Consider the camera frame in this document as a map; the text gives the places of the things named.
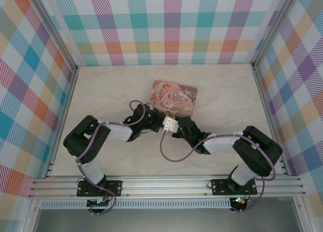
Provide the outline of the pink illustrated tin box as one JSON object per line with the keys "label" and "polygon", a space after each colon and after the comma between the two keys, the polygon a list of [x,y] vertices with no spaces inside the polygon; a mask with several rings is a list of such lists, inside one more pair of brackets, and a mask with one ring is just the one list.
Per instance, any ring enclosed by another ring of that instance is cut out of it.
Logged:
{"label": "pink illustrated tin box", "polygon": [[191,117],[198,89],[177,83],[154,81],[147,104],[170,116]]}

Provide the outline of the small circuit board with lights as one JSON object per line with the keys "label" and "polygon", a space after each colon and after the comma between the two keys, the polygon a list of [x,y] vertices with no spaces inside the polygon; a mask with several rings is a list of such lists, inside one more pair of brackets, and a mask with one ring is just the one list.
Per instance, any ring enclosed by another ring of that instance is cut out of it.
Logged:
{"label": "small circuit board with lights", "polygon": [[242,197],[230,198],[231,206],[235,208],[246,207],[248,201],[249,201],[248,198],[242,198]]}

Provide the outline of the small green circuit board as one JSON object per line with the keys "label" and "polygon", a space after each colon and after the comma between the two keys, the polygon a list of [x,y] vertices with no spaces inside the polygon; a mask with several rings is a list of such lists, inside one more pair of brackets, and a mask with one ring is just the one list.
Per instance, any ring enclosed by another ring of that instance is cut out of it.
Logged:
{"label": "small green circuit board", "polygon": [[105,201],[98,201],[96,199],[94,200],[87,200],[86,206],[88,208],[92,207],[92,209],[107,209],[110,207],[110,201],[105,200]]}

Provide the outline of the grey metal sheet panel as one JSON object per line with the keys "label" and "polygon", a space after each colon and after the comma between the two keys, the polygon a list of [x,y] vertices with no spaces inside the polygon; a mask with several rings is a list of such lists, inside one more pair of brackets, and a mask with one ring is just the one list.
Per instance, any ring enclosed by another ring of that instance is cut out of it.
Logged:
{"label": "grey metal sheet panel", "polygon": [[33,232],[303,232],[296,217],[234,214],[221,209],[41,210]]}

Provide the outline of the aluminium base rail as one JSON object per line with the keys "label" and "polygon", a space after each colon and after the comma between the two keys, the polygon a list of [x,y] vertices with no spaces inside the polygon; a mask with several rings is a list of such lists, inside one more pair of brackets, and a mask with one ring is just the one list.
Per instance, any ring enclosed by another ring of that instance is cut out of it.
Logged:
{"label": "aluminium base rail", "polygon": [[[172,176],[108,176],[107,180],[122,181],[121,199],[139,198],[210,198],[210,181],[226,176],[172,175]],[[33,182],[30,199],[75,199],[80,176],[48,176]],[[278,175],[275,180],[255,181],[257,193],[265,197],[305,196],[305,187],[299,177]]]}

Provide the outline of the aluminium table side rail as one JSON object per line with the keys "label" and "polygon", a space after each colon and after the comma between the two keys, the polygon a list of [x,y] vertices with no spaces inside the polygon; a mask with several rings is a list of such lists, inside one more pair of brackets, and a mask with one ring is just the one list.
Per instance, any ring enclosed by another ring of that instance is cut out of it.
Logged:
{"label": "aluminium table side rail", "polygon": [[72,101],[72,97],[73,97],[73,94],[74,94],[74,90],[75,90],[75,87],[76,87],[76,84],[77,84],[78,76],[79,76],[78,71],[75,71],[73,73],[73,75],[72,75],[70,90],[69,90],[68,95],[66,97],[66,101],[65,101],[65,104],[64,104],[64,109],[63,109],[63,112],[62,112],[62,117],[61,117],[61,119],[60,119],[60,121],[58,123],[57,134],[56,134],[56,137],[54,139],[53,146],[52,146],[52,148],[51,148],[51,150],[49,152],[48,159],[47,159],[47,161],[45,163],[45,167],[44,167],[44,171],[43,171],[43,173],[41,175],[41,179],[46,179],[47,174],[49,172],[49,167],[52,164],[54,164],[54,162],[55,162],[56,155],[57,155],[59,145],[60,145],[60,141],[61,141],[61,138],[62,138],[64,126],[65,126],[66,119],[67,119],[67,116],[68,116],[68,111],[69,111],[71,101]]}
{"label": "aluminium table side rail", "polygon": [[276,133],[276,130],[275,130],[275,126],[274,126],[274,120],[273,120],[273,117],[272,117],[272,114],[271,114],[271,110],[270,110],[270,106],[266,100],[266,96],[265,96],[265,92],[264,92],[264,88],[261,84],[261,81],[260,81],[260,78],[258,76],[258,73],[256,71],[256,68],[251,64],[251,69],[252,69],[252,73],[253,73],[253,76],[254,76],[254,79],[255,79],[255,83],[257,85],[257,89],[258,89],[258,92],[259,92],[259,96],[260,96],[260,99],[261,99],[261,103],[262,103],[262,106],[263,106],[263,109],[264,109],[264,113],[265,113],[265,116],[266,116],[266,119],[267,119],[267,123],[268,123],[268,126],[269,126],[269,129],[270,129],[270,133],[271,133],[271,136],[273,138],[273,140],[278,143],[279,145],[281,145],[281,142],[278,138],[278,135]]}

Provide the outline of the aluminium frame post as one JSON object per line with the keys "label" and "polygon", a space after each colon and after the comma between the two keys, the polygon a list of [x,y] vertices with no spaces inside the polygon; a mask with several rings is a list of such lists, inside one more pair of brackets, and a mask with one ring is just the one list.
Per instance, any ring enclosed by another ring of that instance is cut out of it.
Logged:
{"label": "aluminium frame post", "polygon": [[46,8],[44,7],[41,0],[30,0],[31,4],[35,8],[36,12],[39,14],[45,28],[49,32],[49,35],[53,38],[53,41],[57,45],[59,51],[61,52],[63,58],[67,62],[70,69],[76,73],[78,71],[78,65],[72,58],[72,55],[68,51],[63,39],[61,38],[54,22],[52,21],[49,13],[47,12]]}
{"label": "aluminium frame post", "polygon": [[256,69],[265,57],[278,31],[281,29],[287,15],[291,11],[296,0],[272,0],[260,28],[255,44],[254,52],[250,58],[252,69]]}

